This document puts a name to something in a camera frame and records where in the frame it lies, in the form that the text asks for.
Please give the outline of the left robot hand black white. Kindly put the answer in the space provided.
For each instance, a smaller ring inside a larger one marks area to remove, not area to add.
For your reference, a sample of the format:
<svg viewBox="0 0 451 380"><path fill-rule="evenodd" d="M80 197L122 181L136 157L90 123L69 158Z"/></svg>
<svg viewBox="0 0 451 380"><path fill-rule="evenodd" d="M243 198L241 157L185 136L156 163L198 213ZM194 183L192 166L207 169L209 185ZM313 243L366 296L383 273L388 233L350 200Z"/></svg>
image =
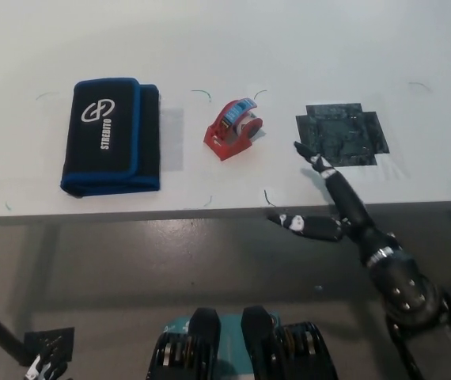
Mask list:
<svg viewBox="0 0 451 380"><path fill-rule="evenodd" d="M46 346L32 362L24 380L57 380L68 368L64 354L54 345Z"/></svg>

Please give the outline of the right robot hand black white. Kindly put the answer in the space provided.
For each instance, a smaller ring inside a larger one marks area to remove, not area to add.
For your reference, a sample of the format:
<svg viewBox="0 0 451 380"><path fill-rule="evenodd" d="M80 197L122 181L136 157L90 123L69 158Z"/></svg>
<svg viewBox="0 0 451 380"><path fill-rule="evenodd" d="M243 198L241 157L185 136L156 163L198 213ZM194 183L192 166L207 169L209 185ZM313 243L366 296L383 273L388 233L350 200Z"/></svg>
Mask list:
<svg viewBox="0 0 451 380"><path fill-rule="evenodd" d="M322 154L296 142L296 151L312 166L324 181L331 196L336 216L303 216L271 212L267 219L297 236L318 241L338 242L344 237L354 242L360 261L372 268L384 260L405 261L407 255L391 235L382 232L366 210L366 206L345 176Z"/></svg>

